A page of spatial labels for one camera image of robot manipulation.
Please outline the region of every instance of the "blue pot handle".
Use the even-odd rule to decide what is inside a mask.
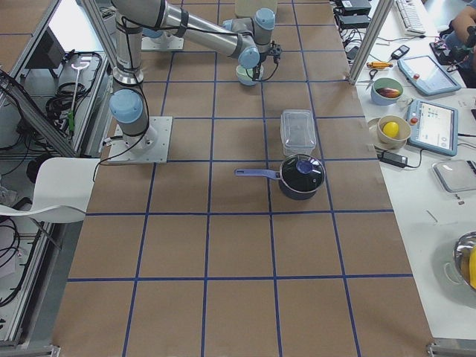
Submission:
[[[279,180],[280,173],[273,170],[259,170],[259,169],[236,169],[236,176],[264,176],[271,180]]]

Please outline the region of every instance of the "metal bowl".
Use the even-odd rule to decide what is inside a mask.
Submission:
[[[463,281],[476,292],[476,289],[469,284],[469,255],[476,247],[476,231],[469,232],[459,238],[453,250],[454,264],[456,270],[463,278]]]

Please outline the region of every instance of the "person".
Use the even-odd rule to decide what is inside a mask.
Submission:
[[[455,47],[461,48],[465,45],[469,37],[469,26],[476,26],[476,0],[467,4],[451,21],[450,28],[452,31],[442,35],[446,47],[452,49]],[[458,71],[468,88],[476,88],[476,56],[474,49],[469,53],[468,58],[458,65]]]

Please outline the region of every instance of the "white chair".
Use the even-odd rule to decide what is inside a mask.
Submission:
[[[99,158],[50,158],[39,168],[30,210],[0,205],[0,216],[30,218],[49,240],[60,248],[40,225],[83,221],[93,187]]]

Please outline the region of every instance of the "touchscreen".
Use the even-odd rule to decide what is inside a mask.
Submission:
[[[422,103],[418,140],[434,147],[451,149],[452,124],[452,110]]]
[[[419,74],[419,80],[424,81],[432,91],[454,85],[428,56],[410,58],[405,63],[413,73]]]

